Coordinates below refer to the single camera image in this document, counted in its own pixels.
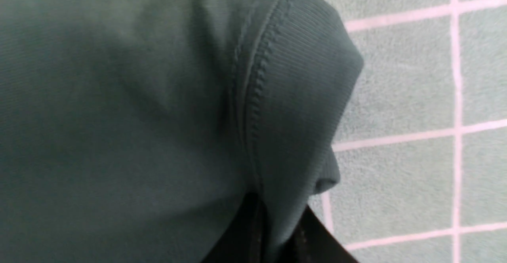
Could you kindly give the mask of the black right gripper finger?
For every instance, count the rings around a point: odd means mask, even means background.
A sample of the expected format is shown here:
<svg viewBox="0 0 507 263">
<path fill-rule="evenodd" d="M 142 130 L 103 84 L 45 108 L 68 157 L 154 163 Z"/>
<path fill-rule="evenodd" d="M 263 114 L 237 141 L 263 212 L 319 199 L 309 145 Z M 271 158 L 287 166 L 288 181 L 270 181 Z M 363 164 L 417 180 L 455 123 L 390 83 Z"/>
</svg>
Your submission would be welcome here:
<svg viewBox="0 0 507 263">
<path fill-rule="evenodd" d="M 264 255 L 265 205 L 256 193 L 243 198 L 234 219 L 203 263 L 260 263 Z"/>
</svg>

